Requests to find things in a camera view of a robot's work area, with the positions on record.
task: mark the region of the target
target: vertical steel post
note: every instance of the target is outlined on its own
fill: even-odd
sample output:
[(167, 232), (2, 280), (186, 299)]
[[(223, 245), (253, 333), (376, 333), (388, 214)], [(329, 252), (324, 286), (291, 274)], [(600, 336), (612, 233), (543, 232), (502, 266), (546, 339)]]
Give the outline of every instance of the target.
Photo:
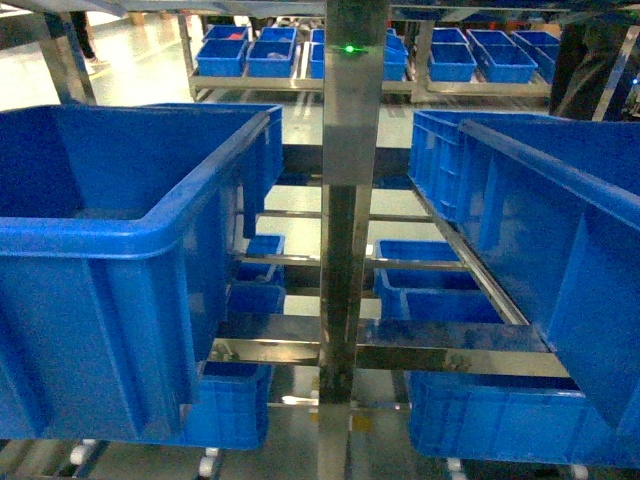
[(387, 0), (327, 0), (318, 478), (343, 479)]
[(40, 49), (60, 103), (95, 105), (96, 96), (87, 74), (80, 44), (69, 13), (43, 14)]

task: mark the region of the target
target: metal shelf frame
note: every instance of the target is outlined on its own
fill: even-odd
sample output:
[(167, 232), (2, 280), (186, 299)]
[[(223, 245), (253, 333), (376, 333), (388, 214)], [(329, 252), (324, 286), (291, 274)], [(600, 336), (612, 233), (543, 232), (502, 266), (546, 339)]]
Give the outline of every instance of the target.
[[(194, 8), (193, 5), (197, 4), (198, 8), (213, 12), (224, 9), (236, 12), (236, 9), (244, 9), (242, 14), (251, 13), (251, 10), (247, 10), (250, 6), (262, 6), (261, 12), (265, 12), (269, 6), (274, 9), (285, 6), (297, 11), (303, 6), (317, 10), (320, 5), (320, 13), (326, 14), (324, 81), (318, 83), (319, 81), (302, 78), (293, 82), (293, 85), (291, 80), (283, 81), (290, 82), (289, 87), (294, 90), (312, 87), (311, 91), (324, 92), (321, 255), (319, 259), (301, 256), (247, 258), (252, 262), (302, 265), (316, 269), (319, 267), (319, 315), (239, 315), (233, 322), (221, 328), (209, 357), (214, 361), (319, 367), (318, 479), (348, 478), (351, 399), (354, 372), (357, 368), (568, 376), (555, 355), (528, 325), (526, 318), (462, 237), (447, 222), (440, 219), (431, 205), (419, 195), (418, 198), (428, 214), (420, 221), (435, 223), (458, 254), (460, 262), (406, 262), (366, 257), (368, 225), (370, 221), (378, 219), (370, 214), (370, 203), (375, 159), (376, 155), (379, 155), (376, 136), (380, 96), (385, 91), (382, 70), (385, 22), (389, 12), (394, 12), (395, 9), (402, 9), (403, 12), (437, 9), (446, 12), (447, 18), (452, 19), (465, 18), (464, 15), (475, 13), (478, 9), (460, 8), (468, 3), (461, 1), (447, 2), (444, 7), (442, 2), (435, 6), (429, 2), (415, 5), (390, 0), (326, 0), (326, 3), (112, 0), (111, 3), (121, 4), (130, 10), (147, 11)], [(491, 2), (476, 3), (481, 8), (496, 8)], [(545, 5), (555, 14), (568, 13), (566, 9), (559, 7), (558, 2), (548, 2)], [(577, 10), (582, 9), (581, 3), (575, 5)], [(206, 83), (201, 77), (193, 75), (193, 57), (184, 16), (179, 17), (179, 22), (190, 87), (222, 88), (219, 87), (222, 83)], [(0, 18), (0, 31), (11, 25), (13, 30), (7, 31), (24, 31), (28, 25), (27, 31), (31, 34), (20, 36), (19, 33), (14, 33), (13, 36), (9, 36), (8, 41), (5, 39), (0, 43), (0, 47), (10, 48), (30, 41), (40, 42), (61, 102), (95, 103), (77, 38), (67, 13), (33, 14), (28, 18)], [(432, 28), (431, 21), (421, 21), (420, 30), (423, 35), (418, 41), (418, 63), (425, 68), (430, 46), (429, 32)], [(621, 87), (620, 80), (627, 78), (625, 75), (633, 70), (632, 66), (637, 67), (630, 59), (638, 58), (636, 53), (639, 33), (637, 28), (630, 30), (621, 51), (620, 61), (611, 74), (610, 88), (605, 92), (605, 96), (608, 97), (603, 96), (600, 112), (606, 113), (607, 106), (615, 104), (614, 97), (622, 95), (625, 90)], [(339, 48), (345, 44), (362, 45), (366, 54), (347, 55)], [(416, 84), (424, 85), (427, 73), (426, 70), (417, 72)], [(240, 81), (246, 82), (248, 88), (256, 88), (259, 83), (252, 82), (262, 80), (242, 78)], [(273, 83), (270, 85), (270, 89), (279, 89)], [(430, 89), (447, 93), (459, 88), (456, 85), (431, 84), (427, 85), (425, 92), (414, 92), (414, 87), (415, 85), (412, 85), (411, 93), (415, 95), (428, 93)], [(474, 94), (486, 93), (475, 91)], [(295, 217), (303, 216), (305, 213), (278, 212), (275, 215)], [(415, 218), (402, 217), (399, 220), (418, 221)], [(363, 279), (365, 271), (372, 267), (466, 269), (487, 293), (504, 318), (505, 324), (399, 324), (392, 321), (361, 319)], [(466, 334), (471, 331), (477, 338), (482, 338), (481, 345), (468, 344), (469, 335)], [(487, 344), (492, 346), (491, 349), (486, 348)]]

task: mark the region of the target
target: small blue bin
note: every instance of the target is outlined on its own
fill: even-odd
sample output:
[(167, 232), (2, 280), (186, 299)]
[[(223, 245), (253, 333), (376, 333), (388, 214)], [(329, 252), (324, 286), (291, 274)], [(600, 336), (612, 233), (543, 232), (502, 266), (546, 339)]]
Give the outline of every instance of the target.
[(538, 72), (547, 83), (553, 82), (560, 41), (547, 32), (513, 32), (513, 41), (538, 64)]
[(483, 45), (478, 66), (490, 83), (529, 83), (538, 64), (517, 46)]
[(515, 46), (513, 40), (500, 30), (467, 30), (467, 38), (469, 39), (471, 52), (478, 60), (480, 60), (479, 57), (483, 55), (482, 50), (478, 48), (480, 46)]
[(293, 42), (296, 41), (296, 29), (292, 27), (265, 27), (260, 32), (261, 42)]
[[(445, 242), (378, 240), (376, 256), (402, 260), (458, 261), (456, 254)], [(382, 303), (383, 319), (406, 319), (401, 295), (407, 292), (424, 289), (478, 289), (467, 272), (376, 268), (374, 277), (374, 291)]]
[(248, 45), (245, 40), (208, 40), (196, 55), (200, 75), (241, 77)]
[(429, 75), (434, 82), (470, 82), (478, 64), (465, 43), (434, 43)]
[(464, 43), (468, 45), (469, 41), (459, 28), (434, 28), (431, 44), (434, 43)]
[(212, 25), (205, 34), (203, 41), (207, 40), (229, 40), (231, 36), (241, 35), (232, 40), (249, 41), (249, 27), (236, 27), (234, 25)]
[(311, 30), (311, 43), (324, 43), (324, 30), (320, 28)]
[(324, 44), (311, 44), (311, 78), (324, 78)]
[(403, 320), (504, 323), (480, 290), (409, 290), (401, 295), (400, 300)]
[[(283, 58), (269, 58), (270, 54), (283, 56)], [(249, 75), (288, 78), (291, 76), (294, 55), (295, 43), (293, 42), (255, 42), (247, 54)]]
[[(284, 235), (256, 235), (249, 242), (247, 253), (281, 255), (284, 252), (284, 240)], [(284, 265), (245, 262), (240, 266), (237, 280), (283, 287)]]

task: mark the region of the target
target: blue plastic crate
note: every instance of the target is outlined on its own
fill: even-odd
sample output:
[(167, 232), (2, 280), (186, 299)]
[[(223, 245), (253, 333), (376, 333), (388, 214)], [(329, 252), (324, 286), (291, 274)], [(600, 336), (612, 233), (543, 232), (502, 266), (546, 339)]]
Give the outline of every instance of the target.
[(480, 290), (409, 290), (401, 295), (400, 301), (402, 320), (504, 323)]
[(200, 75), (241, 77), (248, 46), (245, 40), (208, 40), (196, 55)]
[[(416, 242), (411, 240), (378, 240), (378, 258), (403, 260), (458, 261), (445, 242)], [(442, 272), (399, 269), (374, 269), (374, 291), (382, 303), (382, 318), (406, 319), (401, 296), (424, 289), (475, 290), (478, 288), (467, 272)]]
[[(249, 75), (252, 77), (290, 77), (295, 45), (294, 42), (287, 41), (255, 42), (247, 54)], [(282, 56), (282, 58), (269, 58), (270, 54)]]
[(226, 318), (264, 115), (0, 114), (0, 436), (179, 432)]
[[(256, 139), (253, 145), (254, 149), (259, 150), (261, 142), (264, 141), (267, 148), (267, 154), (256, 151), (255, 155), (261, 157), (263, 161), (258, 162), (256, 170), (256, 181), (258, 188), (250, 189), (253, 194), (253, 202), (257, 213), (264, 212), (264, 199), (280, 177), (284, 168), (282, 157), (282, 105), (271, 104), (252, 104), (252, 103), (166, 103), (160, 104), (160, 107), (185, 107), (201, 108), (213, 112), (222, 111), (240, 111), (240, 112), (266, 112), (269, 114), (269, 128), (265, 130), (264, 136)], [(245, 232), (248, 237), (255, 234), (255, 222), (245, 224)]]
[(640, 439), (640, 125), (460, 128), (460, 231), (603, 418)]
[(434, 82), (470, 82), (477, 66), (467, 44), (431, 45), (429, 75)]
[(511, 38), (538, 64), (542, 78), (552, 83), (560, 41), (547, 32), (513, 32)]
[(205, 34), (206, 40), (249, 40), (249, 27), (236, 27), (235, 25), (212, 25)]
[(265, 27), (260, 32), (261, 42), (293, 42), (296, 41), (297, 30), (293, 27)]
[(570, 380), (411, 372), (409, 433), (432, 457), (638, 468)]
[(478, 48), (480, 46), (515, 46), (513, 40), (500, 30), (467, 30), (467, 38), (469, 39), (471, 52), (478, 60), (480, 60), (478, 57), (483, 55), (482, 49)]
[[(284, 235), (256, 235), (249, 242), (247, 253), (280, 255), (284, 252), (284, 240)], [(268, 283), (283, 287), (284, 265), (245, 262), (240, 266), (237, 280)]]
[(431, 44), (434, 43), (465, 43), (469, 44), (467, 37), (459, 28), (434, 28)]
[(324, 30), (320, 28), (311, 30), (311, 43), (324, 43)]
[(462, 169), (462, 134), (458, 131), (458, 124), (467, 119), (499, 118), (525, 121), (550, 117), (447, 110), (414, 113), (409, 176), (442, 218), (449, 221), (455, 221), (456, 218)]
[(311, 44), (311, 78), (324, 78), (324, 44)]
[(529, 83), (538, 64), (517, 46), (482, 45), (478, 66), (490, 83)]

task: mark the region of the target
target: green led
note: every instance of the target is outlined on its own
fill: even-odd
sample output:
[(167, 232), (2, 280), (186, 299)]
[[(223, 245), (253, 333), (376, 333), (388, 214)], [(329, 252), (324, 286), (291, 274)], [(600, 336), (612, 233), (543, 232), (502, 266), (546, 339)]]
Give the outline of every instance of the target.
[(353, 45), (345, 45), (344, 47), (342, 47), (342, 51), (344, 53), (356, 53), (356, 52), (364, 52), (364, 49), (355, 47)]

